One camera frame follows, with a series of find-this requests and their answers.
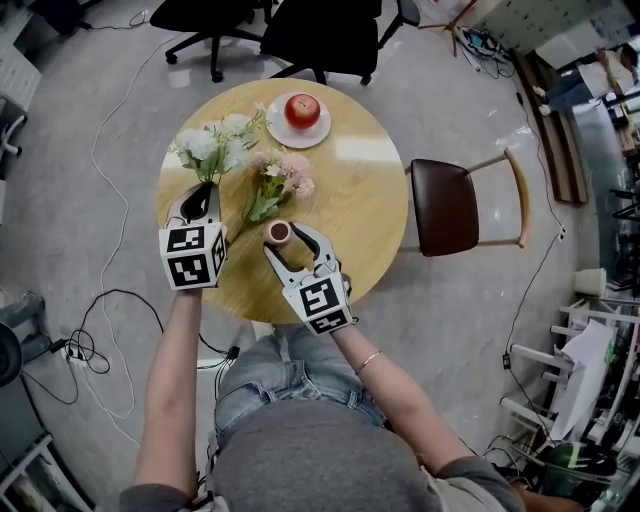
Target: desk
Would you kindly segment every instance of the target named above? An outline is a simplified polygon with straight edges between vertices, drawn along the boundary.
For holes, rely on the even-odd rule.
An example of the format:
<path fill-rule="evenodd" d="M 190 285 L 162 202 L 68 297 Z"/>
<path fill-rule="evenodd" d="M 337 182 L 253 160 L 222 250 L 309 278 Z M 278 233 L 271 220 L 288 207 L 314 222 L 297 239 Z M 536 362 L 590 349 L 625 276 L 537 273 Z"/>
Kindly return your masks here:
<path fill-rule="evenodd" d="M 290 91 L 307 92 L 331 113 L 331 132 L 320 144 L 302 150 L 311 161 L 316 188 L 306 200 L 292 199 L 279 218 L 301 222 L 327 236 L 342 272 L 351 277 L 351 302 L 366 294 L 393 261 L 405 230 L 408 210 L 404 167 L 393 142 L 380 123 L 360 104 L 324 85 L 293 78 L 249 82 L 230 89 L 202 106 L 184 124 L 203 123 L 236 112 L 251 115 L 255 102 L 268 106 Z M 254 151 L 279 147 L 266 130 Z M 156 189 L 156 217 L 163 226 L 171 204 L 198 183 L 195 173 L 167 153 Z M 220 184 L 222 221 L 232 240 L 240 227 L 247 198 L 255 194 L 253 173 L 230 172 Z M 277 324 L 299 322 L 282 296 L 282 284 L 262 249 L 263 225 L 243 233 L 230 247 L 217 289 L 205 299 L 224 311 L 249 320 Z M 311 268 L 312 255 L 298 240 L 284 252 L 292 264 Z"/>

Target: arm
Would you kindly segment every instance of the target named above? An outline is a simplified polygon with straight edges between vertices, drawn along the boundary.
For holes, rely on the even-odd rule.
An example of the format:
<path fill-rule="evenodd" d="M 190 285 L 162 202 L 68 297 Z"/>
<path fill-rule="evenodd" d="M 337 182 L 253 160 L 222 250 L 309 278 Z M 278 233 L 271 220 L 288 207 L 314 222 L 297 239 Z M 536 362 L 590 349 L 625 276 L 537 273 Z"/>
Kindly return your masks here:
<path fill-rule="evenodd" d="M 378 351 L 352 325 L 331 334 L 355 371 Z M 359 377 L 395 432 L 411 446 L 432 474 L 437 474 L 454 460 L 473 456 L 438 417 L 418 383 L 384 354 L 372 359 Z"/>
<path fill-rule="evenodd" d="M 196 494 L 196 371 L 202 290 L 178 292 L 151 367 L 134 485 Z"/>
<path fill-rule="evenodd" d="M 615 79 L 613 73 L 611 72 L 611 67 L 609 66 L 609 57 L 607 57 L 607 53 L 602 48 L 600 48 L 596 53 L 596 57 L 598 58 L 600 64 L 602 64 L 604 72 L 607 74 L 607 82 L 609 82 L 609 85 L 613 89 L 613 92 L 616 93 L 616 96 L 623 96 L 624 92 L 622 91 L 620 84 L 618 84 L 618 81 Z"/>

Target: floor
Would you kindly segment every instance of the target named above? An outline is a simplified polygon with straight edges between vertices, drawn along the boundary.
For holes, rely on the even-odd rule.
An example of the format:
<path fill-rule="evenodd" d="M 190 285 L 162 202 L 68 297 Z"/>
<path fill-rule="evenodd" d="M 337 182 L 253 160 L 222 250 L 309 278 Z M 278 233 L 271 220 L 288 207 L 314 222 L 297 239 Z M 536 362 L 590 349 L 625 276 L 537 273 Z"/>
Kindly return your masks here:
<path fill-rule="evenodd" d="M 158 0 L 114 0 L 95 8 L 94 25 L 123 25 Z M 384 1 L 380 30 L 395 15 Z M 262 15 L 249 27 L 260 33 Z M 0 283 L 47 301 L 51 336 L 67 336 L 100 291 L 100 272 L 119 236 L 123 203 L 91 163 L 96 130 L 122 99 L 140 64 L 173 34 L 145 26 L 135 30 L 80 31 L 42 52 L 36 64 L 43 79 L 29 123 L 18 137 L 24 149 L 8 173 L 8 202 L 0 229 Z M 120 187 L 131 209 L 122 249 L 105 274 L 105 287 L 146 297 L 167 317 L 172 293 L 157 250 L 154 183 L 167 145 L 188 116 L 212 96 L 249 80 L 266 78 L 282 63 L 258 55 L 258 46 L 225 40 L 220 52 L 222 83 L 210 80 L 207 50 L 197 45 L 169 67 L 157 52 L 138 77 L 131 96 L 102 130 L 96 161 Z M 516 101 L 516 83 L 477 74 L 464 58 L 454 59 L 449 40 L 437 32 L 401 28 L 381 51 L 368 87 L 353 77 L 330 75 L 332 87 L 369 109 L 387 129 L 405 164 L 431 158 L 473 164 L 510 146 L 526 175 L 532 197 L 532 231 L 524 250 L 482 248 L 425 259 L 399 254 L 379 284 L 355 305 L 360 328 L 413 375 L 451 427 L 476 451 L 507 429 L 499 399 L 515 390 L 502 371 L 501 356 L 513 317 L 529 281 L 558 232 L 545 198 L 545 174 L 537 141 Z M 505 164 L 476 179 L 481 237 L 514 236 L 518 202 Z M 557 307 L 571 300 L 572 272 L 598 265 L 593 205 L 552 204 L 566 237 L 551 249 L 529 291 L 513 341 L 550 346 L 549 326 Z M 407 226 L 405 245 L 415 244 Z M 118 424 L 132 437 L 142 431 L 145 381 L 158 341 L 153 315 L 138 301 L 114 296 L 107 310 L 135 391 L 135 408 Z M 126 371 L 100 306 L 87 329 L 111 362 L 107 375 L 88 374 L 104 406 L 121 416 L 131 406 Z M 228 347 L 252 339 L 248 322 L 205 305 L 202 333 Z M 202 356 L 208 350 L 202 347 Z M 540 368 L 514 368 L 525 381 Z M 59 355 L 43 357 L 29 372 L 57 395 L 73 397 L 73 382 Z M 205 458 L 211 426 L 213 374 L 198 388 L 198 460 Z M 130 481 L 135 445 L 119 433 L 80 381 L 73 406 L 32 387 L 37 407 L 55 442 L 86 492 L 106 510 Z"/>

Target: gray shirt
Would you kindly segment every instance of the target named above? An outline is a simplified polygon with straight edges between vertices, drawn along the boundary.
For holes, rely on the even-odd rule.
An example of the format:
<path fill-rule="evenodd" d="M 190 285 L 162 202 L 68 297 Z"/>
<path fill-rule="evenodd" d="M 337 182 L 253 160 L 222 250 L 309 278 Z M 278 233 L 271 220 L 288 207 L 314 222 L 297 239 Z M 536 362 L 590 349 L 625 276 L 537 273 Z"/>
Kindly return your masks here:
<path fill-rule="evenodd" d="M 328 401 L 276 402 L 243 419 L 212 476 L 214 493 L 231 511 L 441 510 L 400 437 Z M 504 479 L 478 457 L 457 460 L 437 476 L 466 477 L 507 512 L 524 510 Z M 124 491 L 120 507 L 122 512 L 173 512 L 186 502 L 177 489 L 142 485 Z"/>

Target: bracelet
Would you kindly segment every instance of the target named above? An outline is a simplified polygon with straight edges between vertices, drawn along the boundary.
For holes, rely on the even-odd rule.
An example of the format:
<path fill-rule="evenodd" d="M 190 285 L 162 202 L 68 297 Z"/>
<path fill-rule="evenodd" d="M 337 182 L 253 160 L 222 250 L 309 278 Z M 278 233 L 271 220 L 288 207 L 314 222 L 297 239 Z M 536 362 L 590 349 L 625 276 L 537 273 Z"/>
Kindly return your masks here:
<path fill-rule="evenodd" d="M 368 365 L 368 364 L 369 364 L 373 359 L 375 359 L 376 357 L 378 357 L 380 354 L 382 354 L 382 350 L 378 350 L 375 354 L 370 355 L 369 357 L 367 357 L 367 359 L 365 360 L 365 362 L 364 362 L 364 363 L 362 363 L 362 364 L 360 365 L 360 368 L 358 368 L 358 369 L 356 370 L 356 377 L 357 377 L 358 375 L 360 375 L 360 372 L 361 372 L 362 370 L 364 370 L 364 367 L 365 367 L 365 366 L 367 366 L 367 365 Z"/>

